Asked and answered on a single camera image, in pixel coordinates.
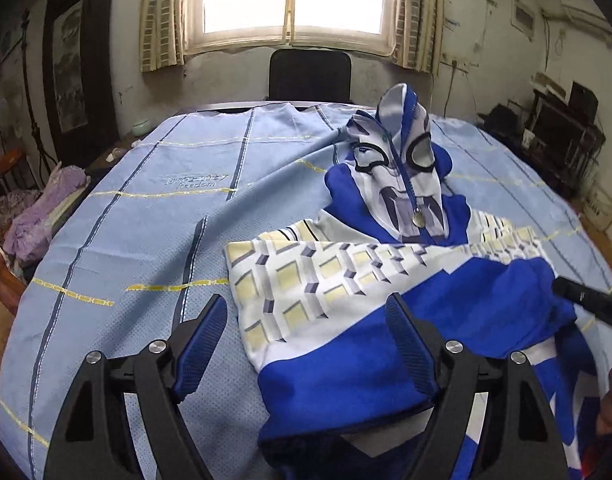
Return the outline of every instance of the blue and white hoodie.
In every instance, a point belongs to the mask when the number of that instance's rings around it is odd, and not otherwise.
[[[405,84],[345,128],[347,160],[325,176],[331,203],[226,247],[246,353],[269,418],[266,460],[289,479],[398,479],[432,405],[387,329],[386,298],[476,354],[523,350],[550,399],[571,478],[594,435],[594,361],[572,304],[530,227],[441,192],[448,153]],[[487,394],[476,394],[454,479],[467,478]]]

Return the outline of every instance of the power outlet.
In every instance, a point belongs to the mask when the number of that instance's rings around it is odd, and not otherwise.
[[[452,54],[446,54],[445,52],[441,53],[442,64],[452,67],[453,62],[457,62],[457,70],[466,74],[470,72],[470,60],[463,57],[452,56]]]

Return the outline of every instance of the light blue bedsheet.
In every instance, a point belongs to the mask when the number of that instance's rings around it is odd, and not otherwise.
[[[176,116],[84,200],[22,297],[1,369],[0,438],[29,478],[43,476],[52,428],[88,351],[137,353],[196,317],[216,292],[228,302],[227,328],[180,409],[215,480],[269,477],[256,446],[267,413],[239,339],[222,251],[329,203],[324,173],[345,157],[339,127],[352,113],[267,105]],[[574,212],[534,171],[471,124],[435,118],[431,127],[454,163],[450,191],[532,225],[557,273],[612,290],[612,273]],[[579,314],[605,390],[612,329]],[[145,478],[155,478],[139,408],[126,399]]]

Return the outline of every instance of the beige curtain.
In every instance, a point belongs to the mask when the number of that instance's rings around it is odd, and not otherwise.
[[[444,0],[401,0],[393,63],[436,74],[443,34]]]
[[[183,0],[142,0],[140,66],[151,72],[183,64]]]

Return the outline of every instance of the wooden floor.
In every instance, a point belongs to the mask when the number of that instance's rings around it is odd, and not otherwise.
[[[581,210],[581,203],[574,202],[572,207],[575,211],[579,212]],[[581,221],[585,231],[588,233],[590,240],[592,240],[598,250],[601,251],[604,259],[612,269],[612,242],[610,241],[610,238],[608,238],[608,235],[597,231],[583,214],[580,214],[579,220]]]

